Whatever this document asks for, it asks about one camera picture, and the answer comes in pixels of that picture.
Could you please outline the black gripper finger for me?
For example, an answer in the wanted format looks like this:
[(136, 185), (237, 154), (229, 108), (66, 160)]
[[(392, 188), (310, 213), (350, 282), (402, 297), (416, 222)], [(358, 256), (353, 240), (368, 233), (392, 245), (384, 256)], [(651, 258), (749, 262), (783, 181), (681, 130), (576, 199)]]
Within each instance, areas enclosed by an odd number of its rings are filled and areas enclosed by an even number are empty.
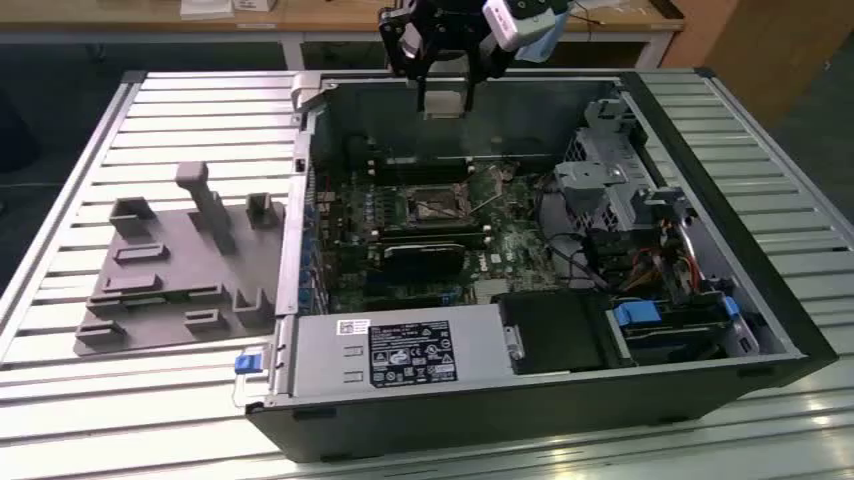
[(464, 110), (473, 107), (475, 88), (488, 78), (500, 78), (513, 60), (513, 52), (505, 51), (495, 39), (484, 39), (467, 52)]
[(378, 10), (377, 31), (390, 73), (416, 89), (416, 111), (424, 111), (426, 74), (433, 62), (432, 32), (421, 30), (416, 4), (394, 4)]

